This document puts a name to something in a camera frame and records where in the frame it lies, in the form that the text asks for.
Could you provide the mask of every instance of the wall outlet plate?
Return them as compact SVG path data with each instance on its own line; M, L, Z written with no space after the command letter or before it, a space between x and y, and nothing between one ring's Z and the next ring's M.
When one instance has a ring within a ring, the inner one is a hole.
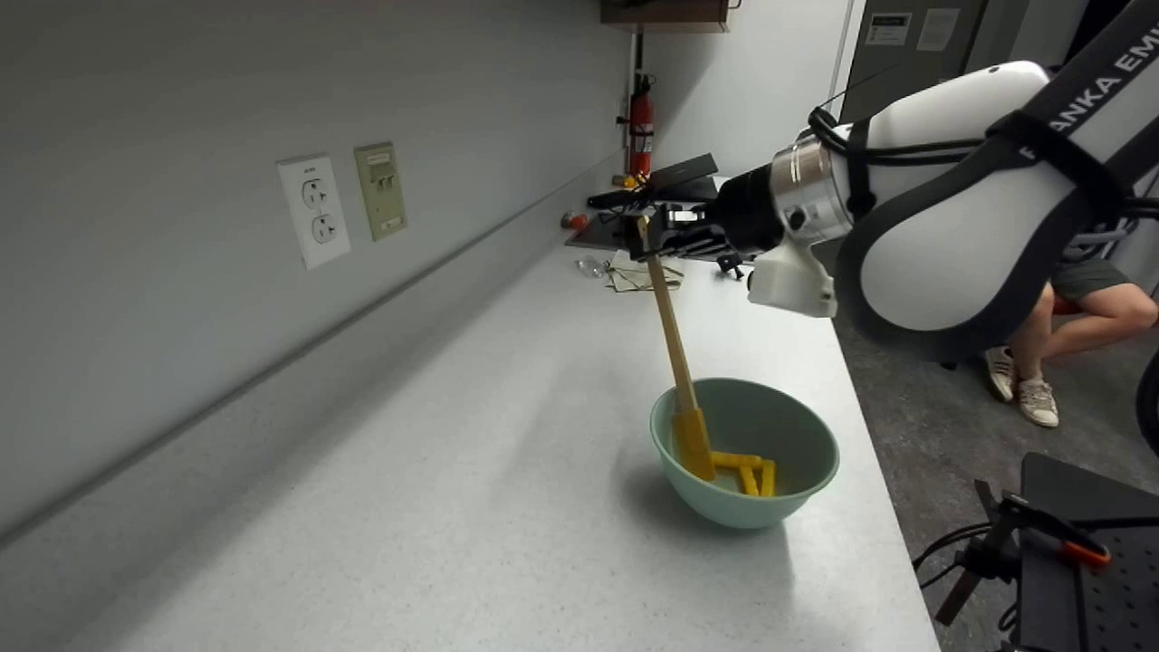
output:
M369 240L405 227L400 177L389 142L356 147Z
M348 216L335 198L334 164L294 160L278 168L290 221L309 269L319 269L351 250Z

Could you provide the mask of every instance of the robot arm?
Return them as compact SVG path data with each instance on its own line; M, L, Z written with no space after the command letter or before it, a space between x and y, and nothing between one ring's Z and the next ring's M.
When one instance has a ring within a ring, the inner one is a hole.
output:
M1114 221L1159 160L1159 5L1128 5L1053 81L980 69L810 131L721 189L709 221L768 250L749 298L853 319L899 345L979 352L1037 303L1073 235ZM842 240L837 284L810 247Z

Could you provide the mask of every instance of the floor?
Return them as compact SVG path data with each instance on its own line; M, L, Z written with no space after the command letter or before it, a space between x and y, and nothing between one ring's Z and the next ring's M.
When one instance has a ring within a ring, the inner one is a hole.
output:
M1159 455L1132 424L1132 387L1159 335L1049 366L1063 424L1041 431L989 391L980 366L946 369L928 352L882 349L842 315L837 332L911 555L948 530L980 521L974 478L1016 491L1016 462L1032 448L1159 497ZM931 610L948 583L951 575L928 589ZM964 616L936 629L942 649L995 649L995 618L1011 602L1014 589L1002 583L979 587Z

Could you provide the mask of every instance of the bowl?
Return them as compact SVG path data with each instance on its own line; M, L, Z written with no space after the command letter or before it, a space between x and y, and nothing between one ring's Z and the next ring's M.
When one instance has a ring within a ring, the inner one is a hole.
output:
M694 478L672 454L677 391L657 395L649 421L651 445L666 482L694 515L727 530L772 530L832 482L839 462L832 431L804 401L727 378L690 380L690 387L713 448L775 460L775 497L747 497L727 476L713 482Z

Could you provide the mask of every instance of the person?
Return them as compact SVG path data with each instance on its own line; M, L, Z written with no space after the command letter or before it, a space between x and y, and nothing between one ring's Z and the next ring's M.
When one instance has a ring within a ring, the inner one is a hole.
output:
M1057 427L1057 398L1041 378L1041 366L1078 352L1121 345L1151 331L1156 319L1156 302L1110 262L1063 262L1006 349L985 352L989 384L1002 401L1016 401L1032 424Z

